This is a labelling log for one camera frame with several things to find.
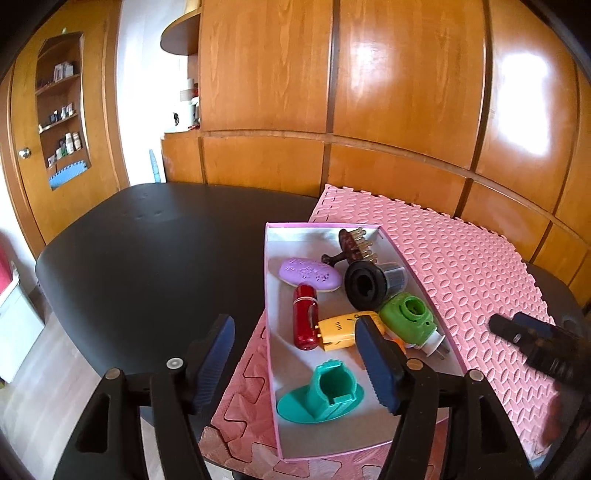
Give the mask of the green plug-in device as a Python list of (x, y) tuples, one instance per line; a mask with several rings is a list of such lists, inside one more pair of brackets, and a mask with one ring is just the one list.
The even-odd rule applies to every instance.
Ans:
[(433, 311), (420, 297), (402, 292), (388, 300), (379, 311), (381, 321), (407, 347), (433, 355), (444, 343)]

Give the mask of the teal plastic holder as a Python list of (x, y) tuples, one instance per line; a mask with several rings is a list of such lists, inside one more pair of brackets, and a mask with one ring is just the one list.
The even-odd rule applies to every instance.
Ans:
[(291, 390), (276, 404), (280, 418), (315, 425), (349, 415), (365, 399), (363, 386), (341, 360), (329, 360), (312, 372), (307, 385)]

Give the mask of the yellow plastic gadget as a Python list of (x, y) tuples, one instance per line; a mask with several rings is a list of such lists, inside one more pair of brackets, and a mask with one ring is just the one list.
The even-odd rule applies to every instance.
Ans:
[(356, 321), (362, 317), (369, 317), (373, 320), (383, 337), (399, 345), (403, 352), (406, 347), (401, 339), (395, 338), (387, 333), (386, 325), (378, 313), (373, 311), (353, 312), (342, 314), (318, 321), (318, 337), (325, 351), (339, 350), (352, 347), (356, 344)]

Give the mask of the pink foam mat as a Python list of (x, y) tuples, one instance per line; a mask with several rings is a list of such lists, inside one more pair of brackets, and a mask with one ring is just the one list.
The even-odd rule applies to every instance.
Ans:
[[(525, 366), (523, 356), (493, 337), (486, 326), (494, 313), (527, 313), (553, 319), (515, 247), (504, 237), (399, 200), (325, 185), (311, 221), (381, 225), (409, 261), (449, 330), (462, 365), (486, 374), (524, 450), (540, 460), (550, 380)], [(388, 449), (318, 460), (285, 462), (274, 439), (267, 358), (266, 320), (256, 325), (211, 426), (199, 447), (205, 459), (260, 479), (375, 479)]]

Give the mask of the red cylinder case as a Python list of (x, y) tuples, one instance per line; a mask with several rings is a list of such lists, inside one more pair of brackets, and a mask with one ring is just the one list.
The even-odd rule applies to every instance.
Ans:
[(293, 326), (295, 347), (304, 351), (318, 347), (317, 291), (306, 283), (301, 283), (294, 290)]

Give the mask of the brown wooden-pin hairbrush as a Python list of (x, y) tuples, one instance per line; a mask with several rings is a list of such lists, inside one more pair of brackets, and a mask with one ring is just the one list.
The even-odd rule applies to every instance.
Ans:
[(378, 256), (373, 251), (373, 243), (366, 238), (367, 231), (362, 227), (353, 230), (339, 230), (339, 247), (341, 251), (335, 256), (322, 254), (321, 261), (324, 264), (335, 267), (339, 262), (346, 261), (352, 264), (356, 261), (367, 261), (377, 264)]

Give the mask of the purple oval soap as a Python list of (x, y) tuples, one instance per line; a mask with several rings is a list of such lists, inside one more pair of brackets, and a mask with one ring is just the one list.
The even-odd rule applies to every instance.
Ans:
[(341, 288), (342, 275), (334, 267), (307, 258), (291, 257), (280, 264), (279, 278), (288, 285), (308, 285), (318, 292), (334, 292)]

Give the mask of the red bag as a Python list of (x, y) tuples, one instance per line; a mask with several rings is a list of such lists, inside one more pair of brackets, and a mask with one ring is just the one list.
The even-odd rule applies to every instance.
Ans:
[(0, 233), (0, 293), (3, 293), (13, 280), (12, 249), (8, 237)]

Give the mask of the wooden corner shelf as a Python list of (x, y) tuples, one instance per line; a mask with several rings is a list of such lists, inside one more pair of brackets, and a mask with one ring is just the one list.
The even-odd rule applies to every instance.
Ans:
[(198, 52), (201, 8), (184, 13), (162, 32), (160, 47), (173, 55), (191, 56)]

